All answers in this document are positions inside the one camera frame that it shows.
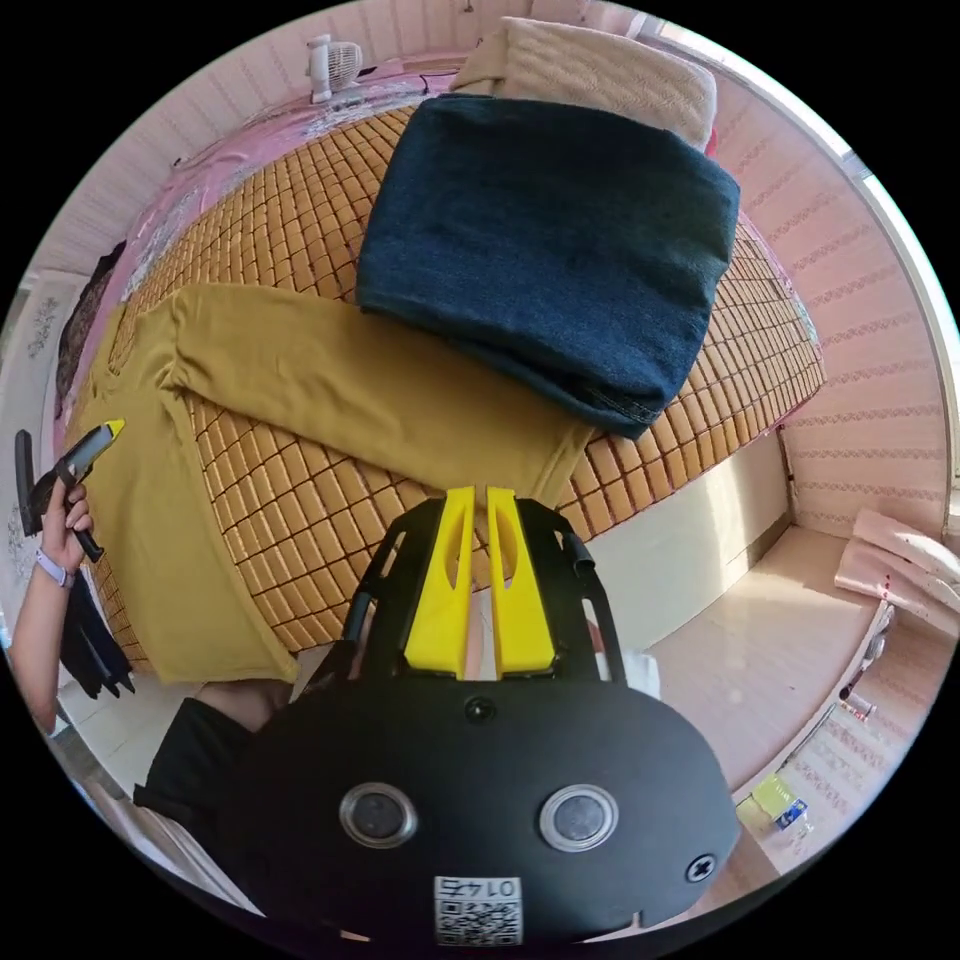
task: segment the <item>finger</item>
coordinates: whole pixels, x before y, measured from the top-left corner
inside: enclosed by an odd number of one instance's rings
[[[81,500],[79,503],[75,503],[73,508],[67,514],[67,523],[66,527],[68,530],[74,530],[77,525],[77,521],[81,517],[85,517],[90,513],[90,505],[86,500]]]
[[[53,481],[53,489],[50,491],[50,503],[47,504],[47,512],[51,510],[62,510],[63,500],[67,495],[67,488],[63,481],[57,477]]]

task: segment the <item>person's leg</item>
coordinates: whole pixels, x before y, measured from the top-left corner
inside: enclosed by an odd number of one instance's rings
[[[196,699],[256,733],[290,702],[292,692],[293,686],[283,680],[233,680],[205,683]]]

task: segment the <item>purple watch strap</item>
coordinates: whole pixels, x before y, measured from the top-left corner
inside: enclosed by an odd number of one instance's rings
[[[54,563],[42,550],[37,551],[37,565],[50,574],[57,584],[66,590],[73,586],[74,575],[67,573],[59,564]]]

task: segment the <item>beige blanket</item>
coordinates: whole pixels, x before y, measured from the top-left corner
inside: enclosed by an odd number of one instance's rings
[[[703,67],[626,37],[517,17],[483,38],[450,90],[608,110],[696,150],[717,113],[716,80]]]

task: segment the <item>camera lens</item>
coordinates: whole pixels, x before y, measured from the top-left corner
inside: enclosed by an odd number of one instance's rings
[[[365,847],[398,847],[413,836],[417,814],[403,791],[386,783],[362,783],[340,802],[340,823]]]

